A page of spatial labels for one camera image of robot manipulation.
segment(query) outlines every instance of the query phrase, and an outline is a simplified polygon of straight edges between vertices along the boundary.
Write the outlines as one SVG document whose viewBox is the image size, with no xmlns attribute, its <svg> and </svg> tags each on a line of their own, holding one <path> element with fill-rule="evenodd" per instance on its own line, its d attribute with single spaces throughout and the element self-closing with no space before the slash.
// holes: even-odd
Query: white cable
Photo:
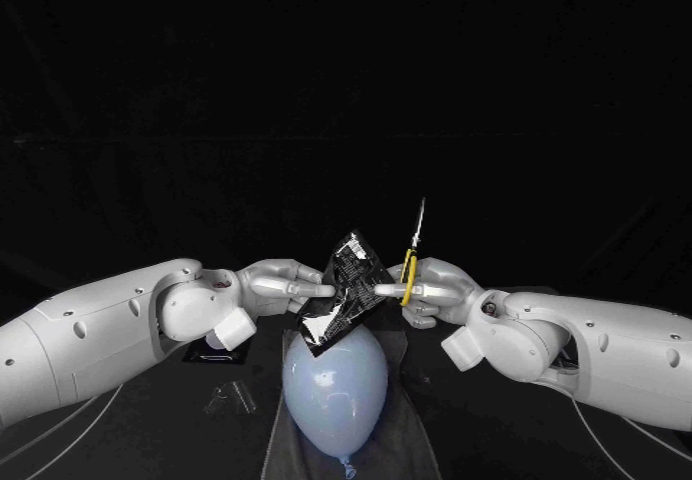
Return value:
<svg viewBox="0 0 692 480">
<path fill-rule="evenodd" d="M 81 407 L 79 409 L 69 415 L 68 418 L 62 420 L 62 422 L 55 425 L 50 430 L 43 432 L 23 447 L 17 448 L 1 460 L 0 460 L 0 466 L 7 463 L 20 453 L 23 453 L 29 448 L 33 447 L 78 415 L 79 412 L 84 411 L 84 409 L 97 401 L 98 397 L 94 397 Z"/>
<path fill-rule="evenodd" d="M 630 480 L 634 480 L 634 478 L 631 477 L 631 475 L 624 471 L 624 468 L 623 468 L 623 467 L 620 466 L 620 464 L 616 462 L 616 459 L 610 456 L 610 453 L 608 453 L 608 451 L 605 450 L 605 447 L 601 445 L 601 442 L 600 442 L 598 439 L 595 438 L 595 434 L 594 434 L 594 432 L 591 431 L 591 427 L 588 426 L 587 419 L 584 418 L 584 415 L 581 414 L 580 406 L 577 405 L 577 402 L 574 401 L 574 398 L 572 398 L 572 403 L 574 403 L 574 408 L 577 409 L 577 413 L 580 414 L 581 421 L 584 422 L 584 426 L 587 427 L 588 433 L 590 433 L 591 436 L 594 437 L 595 443 L 597 443 L 598 446 L 601 447 L 603 453 L 605 453 L 605 455 L 608 456 L 610 461 L 614 463 L 616 467 L 620 469 L 620 471 L 623 472 L 624 476 L 626 476 Z"/>
<path fill-rule="evenodd" d="M 685 460 L 692 462 L 692 457 L 685 455 L 675 447 L 672 447 L 656 435 L 652 435 L 629 418 L 620 417 L 652 440 L 656 440 L 669 450 L 672 450 Z"/>
<path fill-rule="evenodd" d="M 118 390 L 115 391 L 115 395 L 111 397 L 111 401 L 108 402 L 108 405 L 105 405 L 104 410 L 101 410 L 101 413 L 98 414 L 97 419 L 94 420 L 94 422 L 91 422 L 91 425 L 86 427 L 86 430 L 82 432 L 82 434 L 79 435 L 76 440 L 71 443 L 69 447 L 62 451 L 62 453 L 50 460 L 50 462 L 46 464 L 46 466 L 26 480 L 33 480 L 33 478 L 36 478 L 43 473 L 43 470 L 46 470 L 48 467 L 50 467 L 50 465 L 61 459 L 61 457 L 69 452 L 71 448 L 76 445 L 76 442 L 79 442 L 82 437 L 89 433 L 91 428 L 94 427 L 98 420 L 104 416 L 104 413 L 108 410 L 108 407 L 111 406 L 111 403 L 115 400 L 115 397 L 118 396 L 121 388 L 123 388 L 123 385 L 118 387 Z"/>
</svg>

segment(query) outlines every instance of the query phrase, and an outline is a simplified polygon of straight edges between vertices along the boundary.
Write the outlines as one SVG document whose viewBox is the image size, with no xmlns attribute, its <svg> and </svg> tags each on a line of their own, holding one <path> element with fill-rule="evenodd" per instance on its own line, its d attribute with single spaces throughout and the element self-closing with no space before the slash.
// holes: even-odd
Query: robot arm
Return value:
<svg viewBox="0 0 692 480">
<path fill-rule="evenodd" d="M 691 319 L 637 305 L 486 291 L 454 265 L 425 260 L 415 284 L 419 293 L 412 298 L 438 305 L 435 317 L 463 325 L 443 341 L 443 349 L 461 371 L 486 358 L 512 380 L 552 388 L 581 403 L 644 424 L 692 431 Z M 466 289 L 464 300 L 456 305 L 450 305 L 444 289 L 430 288 L 440 287 L 430 282 L 444 277 L 447 290 Z M 401 285 L 378 290 L 402 296 Z M 578 365 L 564 367 L 554 363 L 571 338 Z"/>
<path fill-rule="evenodd" d="M 236 275 L 179 259 L 45 300 L 0 327 L 0 431 L 112 390 L 197 338 L 232 350 L 258 316 L 333 295 L 320 282 L 294 260 L 264 260 Z"/>
</svg>

